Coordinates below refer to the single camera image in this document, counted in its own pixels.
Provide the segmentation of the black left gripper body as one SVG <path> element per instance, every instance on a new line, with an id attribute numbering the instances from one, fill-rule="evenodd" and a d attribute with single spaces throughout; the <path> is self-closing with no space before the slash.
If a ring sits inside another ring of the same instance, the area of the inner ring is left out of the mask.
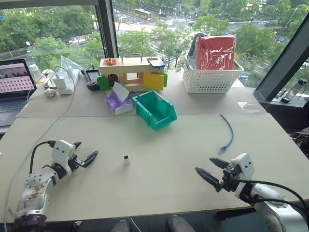
<path id="1" fill-rule="evenodd" d="M 68 160 L 68 165 L 71 171 L 75 171 L 78 167 L 84 167 L 85 162 L 77 158 L 77 155 L 72 154 Z"/>

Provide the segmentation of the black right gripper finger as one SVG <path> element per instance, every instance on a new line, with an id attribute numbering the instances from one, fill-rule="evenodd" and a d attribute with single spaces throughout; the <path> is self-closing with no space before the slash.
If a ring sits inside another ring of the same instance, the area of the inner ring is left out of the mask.
<path id="1" fill-rule="evenodd" d="M 221 168 L 221 169 L 225 169 L 226 167 L 228 167 L 230 165 L 229 162 L 222 160 L 220 158 L 209 158 L 209 160 L 217 167 Z"/>
<path id="2" fill-rule="evenodd" d="M 211 184 L 217 192 L 219 192 L 222 189 L 220 181 L 214 176 L 212 176 L 208 171 L 199 167 L 195 167 L 195 171 L 203 180 Z"/>

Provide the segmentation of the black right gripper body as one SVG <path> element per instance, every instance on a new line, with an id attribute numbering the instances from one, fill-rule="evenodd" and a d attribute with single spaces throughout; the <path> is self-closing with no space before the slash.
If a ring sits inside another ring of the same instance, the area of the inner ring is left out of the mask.
<path id="1" fill-rule="evenodd" d="M 223 169 L 222 182 L 220 183 L 221 187 L 228 192 L 235 192 L 239 185 L 239 181 L 236 178 L 240 173 L 241 168 L 238 164 L 236 166 L 232 166 L 232 164 L 227 165 Z"/>

